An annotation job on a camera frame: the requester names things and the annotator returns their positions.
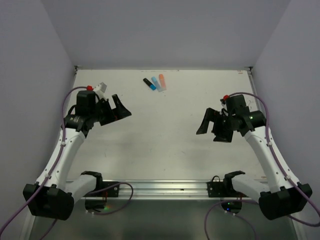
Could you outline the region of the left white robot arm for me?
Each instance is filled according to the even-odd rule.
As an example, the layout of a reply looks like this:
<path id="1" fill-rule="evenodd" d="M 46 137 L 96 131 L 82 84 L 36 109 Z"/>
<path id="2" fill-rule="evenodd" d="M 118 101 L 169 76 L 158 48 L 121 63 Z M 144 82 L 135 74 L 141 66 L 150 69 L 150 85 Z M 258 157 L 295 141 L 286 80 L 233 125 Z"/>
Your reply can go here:
<path id="1" fill-rule="evenodd" d="M 117 94 L 112 99 L 114 108 L 102 90 L 79 88 L 76 103 L 62 118 L 59 139 L 46 167 L 34 184 L 23 189 L 33 216 L 65 221 L 83 197 L 118 197 L 120 182 L 106 183 L 99 172 L 86 170 L 67 182 L 73 160 L 94 124 L 104 126 L 131 116 Z"/>

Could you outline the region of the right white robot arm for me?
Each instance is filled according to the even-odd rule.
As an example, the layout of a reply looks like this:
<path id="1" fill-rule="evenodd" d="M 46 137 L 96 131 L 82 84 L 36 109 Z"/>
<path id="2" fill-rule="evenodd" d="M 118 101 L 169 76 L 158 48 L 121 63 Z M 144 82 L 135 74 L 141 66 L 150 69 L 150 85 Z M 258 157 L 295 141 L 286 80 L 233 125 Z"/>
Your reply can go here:
<path id="1" fill-rule="evenodd" d="M 230 143 L 233 133 L 239 132 L 254 151 L 267 184 L 238 170 L 225 174 L 222 187 L 213 189 L 231 197 L 244 194 L 258 203 L 268 220 L 302 211 L 313 191 L 290 170 L 273 140 L 265 115 L 260 110 L 251 111 L 242 94 L 226 95 L 220 101 L 223 105 L 220 111 L 206 109 L 196 134 L 206 134 L 210 122 L 214 142 Z"/>

